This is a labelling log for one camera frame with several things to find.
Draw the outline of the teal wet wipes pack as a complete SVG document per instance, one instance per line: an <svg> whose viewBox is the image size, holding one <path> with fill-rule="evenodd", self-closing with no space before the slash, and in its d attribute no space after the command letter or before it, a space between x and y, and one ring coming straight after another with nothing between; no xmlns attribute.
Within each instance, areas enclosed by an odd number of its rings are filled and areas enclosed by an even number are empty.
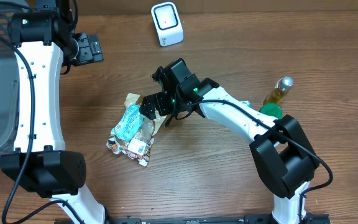
<svg viewBox="0 0 358 224"><path fill-rule="evenodd" d="M131 104L124 112L121 120L111 130L121 140L130 141L142 126L145 116L139 111L140 106Z"/></svg>

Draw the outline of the brown Pantree snack bag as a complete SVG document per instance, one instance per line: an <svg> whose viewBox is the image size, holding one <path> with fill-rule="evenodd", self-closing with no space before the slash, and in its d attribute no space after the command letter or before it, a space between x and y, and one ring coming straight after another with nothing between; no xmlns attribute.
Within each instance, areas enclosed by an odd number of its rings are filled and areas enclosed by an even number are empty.
<svg viewBox="0 0 358 224"><path fill-rule="evenodd" d="M131 104L140 106L142 99L143 96L141 95L128 94L124 102L125 109ZM165 116L156 115L157 118L155 120L150 120L145 117L142 126L130 141L121 140L115 135L111 135L110 132L110 137L106 143L107 148L116 155L124 154L133 161L136 161L139 165L143 167L147 166L150 160L152 146L154 145L155 135L166 119Z"/></svg>

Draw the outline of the green lid white jar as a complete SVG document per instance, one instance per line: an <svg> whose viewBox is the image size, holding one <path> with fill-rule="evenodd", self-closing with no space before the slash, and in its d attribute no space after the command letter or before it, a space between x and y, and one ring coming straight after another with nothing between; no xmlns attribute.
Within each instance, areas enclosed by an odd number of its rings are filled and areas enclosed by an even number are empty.
<svg viewBox="0 0 358 224"><path fill-rule="evenodd" d="M283 116L281 107L276 103L266 103L259 109L259 111L277 119L281 119Z"/></svg>

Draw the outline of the yellow oil bottle silver cap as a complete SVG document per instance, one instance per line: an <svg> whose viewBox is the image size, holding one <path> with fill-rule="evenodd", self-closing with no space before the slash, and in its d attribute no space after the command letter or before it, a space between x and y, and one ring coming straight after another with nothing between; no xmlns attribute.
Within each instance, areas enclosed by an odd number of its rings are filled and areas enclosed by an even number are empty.
<svg viewBox="0 0 358 224"><path fill-rule="evenodd" d="M267 95L263 101L263 105L267 103L279 104L288 94L293 86L292 77L285 76L276 83L274 89Z"/></svg>

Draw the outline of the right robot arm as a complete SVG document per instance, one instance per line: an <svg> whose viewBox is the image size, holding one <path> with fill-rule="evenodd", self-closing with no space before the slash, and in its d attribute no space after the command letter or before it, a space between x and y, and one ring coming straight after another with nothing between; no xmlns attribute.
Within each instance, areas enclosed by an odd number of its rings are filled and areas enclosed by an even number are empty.
<svg viewBox="0 0 358 224"><path fill-rule="evenodd" d="M148 119L197 113L230 129L250 147L258 175L273 193L272 223L306 223L305 194L319 166L299 122L253 110L210 78L199 80L179 58L152 74L162 90L144 97L140 113Z"/></svg>

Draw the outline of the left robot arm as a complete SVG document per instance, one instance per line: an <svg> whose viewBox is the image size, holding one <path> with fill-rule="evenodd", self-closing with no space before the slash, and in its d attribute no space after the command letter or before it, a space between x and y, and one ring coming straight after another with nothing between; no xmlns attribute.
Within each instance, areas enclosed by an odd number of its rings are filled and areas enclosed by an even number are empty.
<svg viewBox="0 0 358 224"><path fill-rule="evenodd" d="M75 32L75 1L37 1L8 25L19 69L19 127L12 154L0 158L15 188L58 205L72 223L109 223L107 209L86 186L86 162L65 149L59 81L71 67L100 62L96 35Z"/></svg>

